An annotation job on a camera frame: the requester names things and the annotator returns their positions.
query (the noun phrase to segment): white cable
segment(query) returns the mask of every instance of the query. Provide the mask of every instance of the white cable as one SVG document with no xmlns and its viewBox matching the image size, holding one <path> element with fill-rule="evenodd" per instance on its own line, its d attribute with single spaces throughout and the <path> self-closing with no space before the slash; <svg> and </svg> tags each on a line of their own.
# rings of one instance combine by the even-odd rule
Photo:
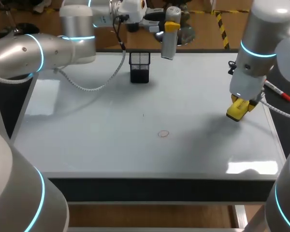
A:
<svg viewBox="0 0 290 232">
<path fill-rule="evenodd" d="M 122 51 L 122 59 L 121 59 L 121 62 L 119 64 L 119 66 L 117 67 L 117 69 L 115 70 L 113 75 L 103 85 L 101 85 L 98 88 L 84 88 L 84 87 L 81 87 L 77 83 L 75 83 L 71 78 L 69 78 L 68 75 L 62 69 L 55 68 L 54 71 L 61 73 L 72 85 L 74 85 L 78 89 L 80 89 L 82 91 L 86 91 L 86 92 L 93 92 L 93 91 L 98 91 L 98 90 L 102 89 L 103 87 L 105 87 L 116 76 L 116 74 L 118 73 L 118 71 L 120 70 L 121 66 L 124 63 L 125 58 L 126 58 L 126 51 L 123 50 Z"/>
<path fill-rule="evenodd" d="M 290 114 L 287 114 L 287 113 L 285 113 L 285 112 L 283 112 L 281 110 L 278 110 L 277 108 L 275 108 L 272 105 L 270 105 L 269 103 L 267 103 L 264 99 L 261 99 L 261 103 L 263 105 L 267 106 L 269 109 L 271 109 L 271 110 L 273 110 L 273 111 L 275 111 L 275 112 L 277 112 L 277 113 L 279 113 L 279 114 L 281 114 L 281 115 L 283 115 L 285 117 L 289 117 L 290 118 Z"/>
<path fill-rule="evenodd" d="M 25 77 L 24 79 L 21 80 L 8 80 L 8 79 L 3 79 L 0 77 L 0 82 L 1 83 L 5 83 L 5 84 L 12 84 L 12 85 L 16 85 L 16 84 L 21 84 L 24 83 L 28 80 L 30 80 L 33 77 L 33 74 L 28 75 L 27 77 Z"/>
</svg>

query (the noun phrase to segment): black mesh pencil cup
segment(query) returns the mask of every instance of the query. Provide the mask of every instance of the black mesh pencil cup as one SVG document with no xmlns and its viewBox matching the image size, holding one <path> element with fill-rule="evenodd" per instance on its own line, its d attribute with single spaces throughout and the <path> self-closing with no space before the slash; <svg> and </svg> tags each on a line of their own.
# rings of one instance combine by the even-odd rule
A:
<svg viewBox="0 0 290 232">
<path fill-rule="evenodd" d="M 131 83 L 149 82 L 150 52 L 131 52 L 129 64 Z"/>
</svg>

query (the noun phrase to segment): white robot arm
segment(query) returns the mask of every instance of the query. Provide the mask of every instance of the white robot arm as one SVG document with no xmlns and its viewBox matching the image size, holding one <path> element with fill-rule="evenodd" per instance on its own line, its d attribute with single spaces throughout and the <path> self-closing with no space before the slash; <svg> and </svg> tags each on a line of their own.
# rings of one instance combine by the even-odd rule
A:
<svg viewBox="0 0 290 232">
<path fill-rule="evenodd" d="M 255 0 L 236 59 L 231 94 L 254 99 L 276 59 L 282 75 L 290 80 L 289 52 L 290 0 Z"/>
<path fill-rule="evenodd" d="M 244 100 L 255 99 L 277 60 L 281 74 L 290 81 L 290 0 L 254 0 L 230 92 Z M 290 155 L 275 182 L 265 207 L 244 232 L 290 232 Z"/>
</svg>

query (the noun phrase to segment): yellow black hazard tape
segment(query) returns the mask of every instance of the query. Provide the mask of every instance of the yellow black hazard tape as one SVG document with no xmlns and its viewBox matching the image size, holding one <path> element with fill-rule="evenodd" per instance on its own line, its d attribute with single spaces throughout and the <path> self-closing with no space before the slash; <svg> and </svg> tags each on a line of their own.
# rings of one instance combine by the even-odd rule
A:
<svg viewBox="0 0 290 232">
<path fill-rule="evenodd" d="M 224 28 L 224 26 L 222 24 L 221 13 L 216 12 L 216 19 L 217 19 L 219 30 L 220 30 L 220 34 L 221 34 L 221 37 L 222 37 L 222 40 L 223 40 L 224 49 L 230 50 L 230 45 L 229 45 L 229 40 L 228 40 L 228 37 L 227 37 L 227 33 L 226 33 L 226 30 L 225 30 L 225 28 Z"/>
</svg>

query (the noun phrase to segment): cable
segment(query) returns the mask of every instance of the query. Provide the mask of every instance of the cable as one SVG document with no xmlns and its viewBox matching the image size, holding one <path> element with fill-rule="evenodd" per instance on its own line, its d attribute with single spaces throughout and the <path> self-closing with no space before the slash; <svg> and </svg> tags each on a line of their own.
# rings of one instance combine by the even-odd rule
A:
<svg viewBox="0 0 290 232">
<path fill-rule="evenodd" d="M 11 84 L 11 85 L 17 85 L 21 83 L 25 83 L 26 81 L 30 80 L 33 77 L 33 74 L 28 75 L 24 79 L 21 80 L 8 80 L 8 79 L 3 79 L 0 77 L 0 83 L 5 83 L 5 84 Z"/>
<path fill-rule="evenodd" d="M 121 62 L 119 64 L 118 68 L 115 70 L 113 75 L 105 82 L 105 84 L 101 85 L 98 88 L 84 88 L 84 87 L 81 87 L 77 83 L 75 83 L 73 80 L 71 80 L 71 78 L 69 78 L 68 75 L 63 70 L 56 68 L 55 71 L 59 72 L 60 74 L 62 74 L 72 85 L 74 85 L 78 89 L 80 89 L 82 91 L 86 91 L 86 92 L 93 92 L 93 91 L 98 91 L 98 90 L 104 88 L 117 75 L 118 71 L 120 70 L 121 66 L 123 65 L 123 63 L 125 61 L 125 58 L 126 58 L 126 51 L 123 50 L 122 51 L 122 59 L 121 59 Z"/>
<path fill-rule="evenodd" d="M 119 24 L 118 24 L 118 29 L 115 28 L 115 22 L 116 22 L 116 19 L 119 18 Z M 116 34 L 116 37 L 118 39 L 118 42 L 120 44 L 120 47 L 122 49 L 122 59 L 121 59 L 121 62 L 119 64 L 119 66 L 117 67 L 117 69 L 115 70 L 115 72 L 113 73 L 113 75 L 106 81 L 105 84 L 101 85 L 100 87 L 98 88 L 84 88 L 84 87 L 81 87 L 79 86 L 77 83 L 75 83 L 71 78 L 68 77 L 68 75 L 62 70 L 63 68 L 59 69 L 59 68 L 55 68 L 54 69 L 54 72 L 59 72 L 60 74 L 62 74 L 73 86 L 75 86 L 76 88 L 82 90 L 82 91 L 86 91 L 86 92 L 93 92 L 93 91 L 98 91 L 102 88 L 104 88 L 118 73 L 118 71 L 121 69 L 124 61 L 125 61 L 125 58 L 126 58 L 126 47 L 124 45 L 124 43 L 122 42 L 122 40 L 120 39 L 120 36 L 119 36 L 119 30 L 120 30 L 120 25 L 121 23 L 124 21 L 124 20 L 127 20 L 128 18 L 126 16 L 122 16 L 122 15 L 118 15 L 116 16 L 114 19 L 113 19 L 113 28 L 114 28 L 114 31 L 115 31 L 115 34 Z"/>
<path fill-rule="evenodd" d="M 264 99 L 261 99 L 260 102 L 261 102 L 263 105 L 267 106 L 269 109 L 271 109 L 271 110 L 273 110 L 273 111 L 275 111 L 275 112 L 277 112 L 277 113 L 279 113 L 279 114 L 281 114 L 281 115 L 283 115 L 283 116 L 285 116 L 285 117 L 290 118 L 290 114 L 287 114 L 287 113 L 285 113 L 285 112 L 283 112 L 283 111 L 281 111 L 281 110 L 278 110 L 276 107 L 273 107 L 272 105 L 270 105 L 269 103 L 267 103 Z"/>
</svg>

